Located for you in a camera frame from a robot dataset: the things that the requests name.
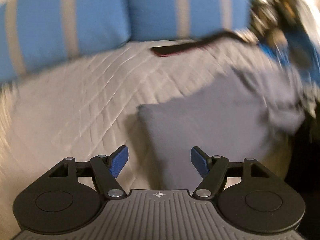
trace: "quilted bedspread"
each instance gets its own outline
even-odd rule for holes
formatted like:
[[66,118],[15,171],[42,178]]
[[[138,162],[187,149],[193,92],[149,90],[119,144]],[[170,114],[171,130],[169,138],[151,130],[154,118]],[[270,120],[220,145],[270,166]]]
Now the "quilted bedspread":
[[[168,44],[174,43],[129,42],[114,51],[47,69],[13,86],[6,136],[9,150],[0,159],[0,239],[19,231],[12,214],[17,194],[68,156],[88,161],[127,145],[129,161],[118,182],[127,192],[156,189],[153,152],[137,119],[138,105],[190,95],[229,66],[278,69],[259,48],[229,39],[171,57],[156,57],[148,49]],[[289,161],[290,151],[283,147],[263,163],[283,177]],[[79,181],[92,186],[89,178]]]

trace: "gray ridged plate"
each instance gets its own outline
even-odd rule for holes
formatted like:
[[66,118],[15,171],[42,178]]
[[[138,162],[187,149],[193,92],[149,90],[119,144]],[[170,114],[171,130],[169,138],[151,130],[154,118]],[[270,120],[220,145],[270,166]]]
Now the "gray ridged plate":
[[123,200],[109,201],[87,226],[63,235],[21,232],[15,240],[302,240],[295,231],[274,236],[245,233],[225,222],[209,201],[186,190],[132,190]]

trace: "silver screw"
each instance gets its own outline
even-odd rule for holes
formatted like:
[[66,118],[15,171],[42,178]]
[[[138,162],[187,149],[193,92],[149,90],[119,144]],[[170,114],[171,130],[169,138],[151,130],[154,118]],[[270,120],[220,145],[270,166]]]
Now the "silver screw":
[[108,191],[110,197],[121,197],[123,194],[124,192],[120,189],[111,189]]
[[199,196],[199,197],[209,197],[209,196],[211,195],[211,191],[202,188],[202,189],[198,189],[198,190],[196,191],[196,194],[197,194],[197,196]]

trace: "striped fabric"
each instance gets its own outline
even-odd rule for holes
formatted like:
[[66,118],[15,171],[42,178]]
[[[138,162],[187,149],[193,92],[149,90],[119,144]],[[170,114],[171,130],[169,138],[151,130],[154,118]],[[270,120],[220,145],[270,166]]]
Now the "striped fabric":
[[125,0],[8,0],[0,4],[0,81],[129,38]]
[[129,0],[129,9],[137,41],[199,38],[249,23],[248,0]]

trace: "folded cloth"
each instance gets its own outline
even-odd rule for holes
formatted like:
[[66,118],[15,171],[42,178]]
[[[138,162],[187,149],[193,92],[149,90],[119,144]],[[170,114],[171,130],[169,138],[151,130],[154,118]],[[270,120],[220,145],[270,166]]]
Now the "folded cloth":
[[193,146],[234,162],[261,161],[280,133],[293,134],[303,122],[301,93],[297,72],[230,69],[189,97],[141,105],[138,115],[151,138],[162,188],[193,191],[201,182],[190,161]]

